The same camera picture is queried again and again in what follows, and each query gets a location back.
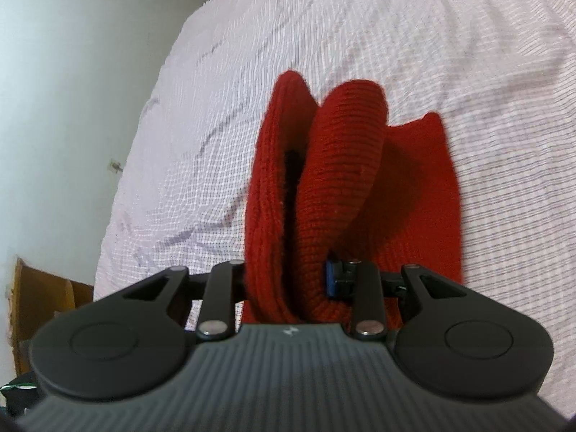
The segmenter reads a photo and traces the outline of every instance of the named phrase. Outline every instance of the logo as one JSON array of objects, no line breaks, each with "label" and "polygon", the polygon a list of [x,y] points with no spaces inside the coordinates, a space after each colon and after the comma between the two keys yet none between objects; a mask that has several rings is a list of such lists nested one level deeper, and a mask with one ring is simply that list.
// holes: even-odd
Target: logo
[{"label": "logo", "polygon": [[300,330],[296,327],[288,327],[288,328],[284,328],[282,330],[282,332],[284,334],[287,334],[288,336],[292,337],[294,336],[296,333],[298,333]]}]

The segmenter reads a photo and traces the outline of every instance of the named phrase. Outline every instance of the green object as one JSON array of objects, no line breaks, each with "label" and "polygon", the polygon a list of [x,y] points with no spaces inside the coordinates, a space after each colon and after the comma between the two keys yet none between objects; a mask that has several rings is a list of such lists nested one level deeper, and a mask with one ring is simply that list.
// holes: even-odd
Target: green object
[{"label": "green object", "polygon": [[33,383],[16,383],[15,385],[8,384],[0,387],[0,391],[12,390],[13,388],[17,388],[18,390],[35,390],[36,385]]}]

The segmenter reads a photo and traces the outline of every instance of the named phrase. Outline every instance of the white wall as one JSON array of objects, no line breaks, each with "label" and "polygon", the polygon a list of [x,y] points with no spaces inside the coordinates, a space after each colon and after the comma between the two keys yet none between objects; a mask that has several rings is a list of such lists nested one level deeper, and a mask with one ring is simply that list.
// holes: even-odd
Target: white wall
[{"label": "white wall", "polygon": [[0,0],[0,385],[16,255],[93,283],[110,217],[111,158],[186,17],[205,0]]}]

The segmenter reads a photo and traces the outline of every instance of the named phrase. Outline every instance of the ribbed gray surface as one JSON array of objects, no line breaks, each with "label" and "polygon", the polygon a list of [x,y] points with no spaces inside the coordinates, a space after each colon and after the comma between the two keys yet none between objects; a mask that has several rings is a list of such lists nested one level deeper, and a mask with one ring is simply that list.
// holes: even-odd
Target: ribbed gray surface
[{"label": "ribbed gray surface", "polygon": [[51,397],[20,423],[31,432],[551,432],[565,422],[536,397],[483,405],[437,397],[405,378],[381,344],[353,341],[339,325],[297,329],[244,325],[201,345],[146,395],[108,404]]}]

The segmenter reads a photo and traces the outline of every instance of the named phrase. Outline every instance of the white bedsheet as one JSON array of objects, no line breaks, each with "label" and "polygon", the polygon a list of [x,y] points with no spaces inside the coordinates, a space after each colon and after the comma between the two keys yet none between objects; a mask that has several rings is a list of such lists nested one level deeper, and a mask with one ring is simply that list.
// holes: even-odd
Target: white bedsheet
[{"label": "white bedsheet", "polygon": [[466,283],[548,329],[541,394],[575,413],[576,0],[208,1],[142,112],[96,298],[169,265],[243,256],[253,145],[289,68],[317,100],[347,79],[380,82],[392,125],[440,112]]}]

